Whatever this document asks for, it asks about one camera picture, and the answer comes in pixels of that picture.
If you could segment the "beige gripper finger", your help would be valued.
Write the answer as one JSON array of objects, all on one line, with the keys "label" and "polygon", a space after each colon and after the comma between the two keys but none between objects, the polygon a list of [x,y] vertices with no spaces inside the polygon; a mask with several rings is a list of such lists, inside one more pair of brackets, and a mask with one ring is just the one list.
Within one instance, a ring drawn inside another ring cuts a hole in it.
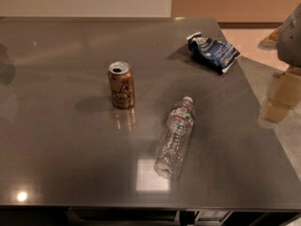
[{"label": "beige gripper finger", "polygon": [[267,37],[262,40],[263,46],[276,46],[278,42],[278,37],[281,31],[281,27],[276,28],[273,32],[271,32]]},{"label": "beige gripper finger", "polygon": [[290,66],[285,72],[273,74],[261,106],[260,119],[280,123],[300,103],[301,68]]}]

